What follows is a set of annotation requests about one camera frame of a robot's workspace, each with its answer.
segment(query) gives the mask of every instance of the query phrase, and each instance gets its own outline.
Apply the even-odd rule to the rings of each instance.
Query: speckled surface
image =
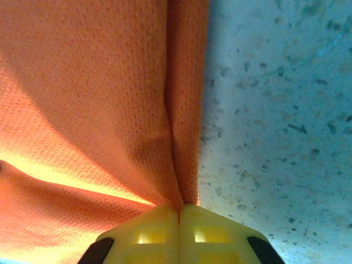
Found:
[[[287,264],[352,263],[350,0],[213,0],[201,206]]]

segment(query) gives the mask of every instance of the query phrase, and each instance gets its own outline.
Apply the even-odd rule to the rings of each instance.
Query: black plastic part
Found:
[[[262,264],[285,264],[269,242],[255,236],[248,237],[247,241]]]
[[[114,239],[112,238],[103,238],[91,244],[78,264],[103,264],[113,244]]]

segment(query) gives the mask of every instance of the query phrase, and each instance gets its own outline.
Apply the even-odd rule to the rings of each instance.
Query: orange cloth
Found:
[[[207,1],[0,0],[0,257],[76,263],[197,202]]]

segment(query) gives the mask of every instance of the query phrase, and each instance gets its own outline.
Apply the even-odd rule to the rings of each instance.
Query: orange mesh fabric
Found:
[[[76,263],[197,202],[206,1],[0,0],[0,257]]]

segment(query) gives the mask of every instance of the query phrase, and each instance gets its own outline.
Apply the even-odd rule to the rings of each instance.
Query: perforated fabric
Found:
[[[0,0],[0,257],[76,263],[197,202],[206,1]]]

